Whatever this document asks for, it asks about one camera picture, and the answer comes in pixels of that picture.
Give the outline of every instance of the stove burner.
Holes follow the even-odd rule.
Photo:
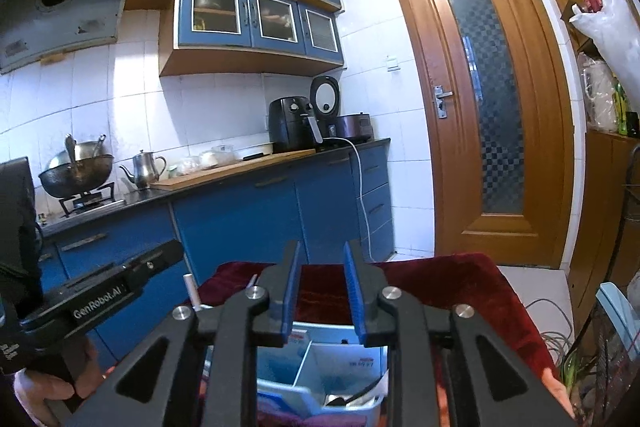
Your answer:
[[[113,195],[113,185],[114,182],[107,183],[102,187],[98,187],[95,190],[97,192],[83,192],[79,196],[71,196],[70,198],[63,198],[60,201],[60,206],[62,206],[62,210],[65,211],[65,217],[69,217],[71,214],[81,214],[91,208],[95,208],[96,206],[100,206],[101,203],[105,201],[115,201],[116,198]],[[109,189],[109,195],[105,196],[101,193],[101,190]],[[71,201],[73,204],[73,209],[68,210],[66,207],[66,202]]]

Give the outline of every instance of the red velvet cloth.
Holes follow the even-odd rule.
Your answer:
[[[554,368],[551,355],[518,296],[484,254],[464,253],[376,265],[384,270],[390,285],[408,291],[423,304],[443,309],[460,303],[472,305],[539,377],[545,367]],[[241,262],[221,265],[198,289],[202,302],[211,306],[222,304],[244,289],[254,273],[260,274],[267,266]],[[296,320],[352,324],[342,265],[302,267]]]

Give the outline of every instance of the open lid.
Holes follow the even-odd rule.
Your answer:
[[[338,81],[332,76],[316,76],[311,82],[309,99],[319,120],[338,116],[340,112]]]

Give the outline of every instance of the door lock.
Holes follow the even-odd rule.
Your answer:
[[[433,102],[436,105],[436,114],[438,118],[447,118],[447,109],[444,105],[443,98],[453,96],[453,91],[445,92],[442,86],[433,86]]]

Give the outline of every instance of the checkered glass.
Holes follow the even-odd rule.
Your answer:
[[[482,212],[522,214],[524,139],[513,63],[491,0],[449,0],[469,63],[482,155]]]

